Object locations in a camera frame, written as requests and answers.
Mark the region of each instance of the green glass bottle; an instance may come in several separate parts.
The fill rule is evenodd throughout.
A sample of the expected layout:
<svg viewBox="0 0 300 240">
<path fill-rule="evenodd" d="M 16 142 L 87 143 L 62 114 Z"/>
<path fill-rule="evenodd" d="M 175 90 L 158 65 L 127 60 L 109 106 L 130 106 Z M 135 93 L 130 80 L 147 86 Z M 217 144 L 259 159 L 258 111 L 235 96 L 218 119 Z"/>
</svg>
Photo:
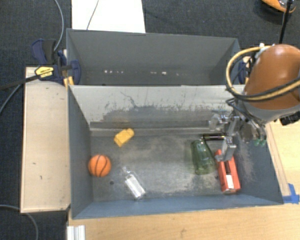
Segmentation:
<svg viewBox="0 0 300 240">
<path fill-rule="evenodd" d="M 192 142 L 191 152 L 196 174 L 209 174 L 217 169 L 214 156 L 204 139 L 198 139 Z"/>
</svg>

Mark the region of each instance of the yellow cable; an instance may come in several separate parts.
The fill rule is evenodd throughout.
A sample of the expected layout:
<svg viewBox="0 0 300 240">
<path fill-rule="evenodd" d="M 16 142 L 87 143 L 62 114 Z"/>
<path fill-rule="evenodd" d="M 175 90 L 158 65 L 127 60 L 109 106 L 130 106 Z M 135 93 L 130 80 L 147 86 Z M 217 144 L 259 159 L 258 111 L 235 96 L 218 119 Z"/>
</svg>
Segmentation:
<svg viewBox="0 0 300 240">
<path fill-rule="evenodd" d="M 269 48 L 270 46 L 264 46 L 264 47 L 252 47 L 252 48 L 248 48 L 248 49 L 245 49 L 245 50 L 241 50 L 239 51 L 237 54 L 235 54 L 231 59 L 230 61 L 228 62 L 227 66 L 226 66 L 226 69 L 225 69 L 225 79 L 226 79 L 226 83 L 228 84 L 228 87 L 238 96 L 241 96 L 241 97 L 245 97 L 245 99 L 247 101 L 262 101 L 264 99 L 270 99 L 272 97 L 275 97 L 277 95 L 280 95 L 280 94 L 284 94 L 285 92 L 288 92 L 288 91 L 291 91 L 293 90 L 294 88 L 297 88 L 298 86 L 300 86 L 300 80 L 294 82 L 293 84 L 290 84 L 286 87 L 284 87 L 283 89 L 281 90 L 276 90 L 276 91 L 273 91 L 273 92 L 270 92 L 270 93 L 267 93 L 267 94 L 264 94 L 264 95 L 261 95 L 261 96 L 257 96 L 257 97 L 246 97 L 246 95 L 242 95 L 240 92 L 238 92 L 232 85 L 231 83 L 231 78 L 230 78 L 230 68 L 232 66 L 232 64 L 234 63 L 234 61 L 244 55 L 244 54 L 247 54 L 247 53 L 251 53 L 251 52 L 257 52 L 259 50 L 261 50 L 262 48 Z"/>
</svg>

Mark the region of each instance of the gray bin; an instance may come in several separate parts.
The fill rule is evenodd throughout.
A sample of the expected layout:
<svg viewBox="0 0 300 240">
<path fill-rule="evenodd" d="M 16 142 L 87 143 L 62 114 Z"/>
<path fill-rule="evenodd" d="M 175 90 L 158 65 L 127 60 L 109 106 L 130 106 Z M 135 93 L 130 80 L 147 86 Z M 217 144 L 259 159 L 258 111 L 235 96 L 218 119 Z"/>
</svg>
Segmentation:
<svg viewBox="0 0 300 240">
<path fill-rule="evenodd" d="M 268 146 L 235 139 L 238 194 L 222 194 L 217 171 L 195 174 L 190 143 L 210 132 L 214 113 L 231 112 L 224 71 L 238 49 L 233 38 L 67 30 L 68 59 L 82 68 L 81 85 L 68 90 L 74 219 L 283 203 Z M 118 147 L 114 136 L 125 128 L 135 136 Z M 105 177 L 89 174 L 95 154 L 111 160 Z M 142 200 L 125 188 L 124 166 L 145 187 Z"/>
</svg>

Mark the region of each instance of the yellow sponge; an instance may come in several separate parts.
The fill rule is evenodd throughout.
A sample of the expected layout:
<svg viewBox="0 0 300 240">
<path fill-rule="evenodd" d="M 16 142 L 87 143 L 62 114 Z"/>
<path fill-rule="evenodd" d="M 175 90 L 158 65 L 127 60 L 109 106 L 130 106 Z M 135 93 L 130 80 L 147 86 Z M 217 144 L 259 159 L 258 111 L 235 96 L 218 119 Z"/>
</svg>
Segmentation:
<svg viewBox="0 0 300 240">
<path fill-rule="evenodd" d="M 115 135 L 113 140 L 121 148 L 122 145 L 128 142 L 134 135 L 135 132 L 131 128 L 124 129 Z"/>
</svg>

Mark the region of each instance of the basketball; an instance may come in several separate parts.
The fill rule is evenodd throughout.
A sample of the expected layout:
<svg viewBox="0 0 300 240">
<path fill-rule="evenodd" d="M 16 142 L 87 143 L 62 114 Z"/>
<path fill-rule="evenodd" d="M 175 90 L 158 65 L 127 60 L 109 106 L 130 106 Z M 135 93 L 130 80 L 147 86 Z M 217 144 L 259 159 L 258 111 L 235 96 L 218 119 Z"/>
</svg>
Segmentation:
<svg viewBox="0 0 300 240">
<path fill-rule="evenodd" d="M 111 161 L 104 154 L 96 154 L 91 157 L 88 169 L 91 175 L 96 177 L 104 177 L 111 171 Z"/>
</svg>

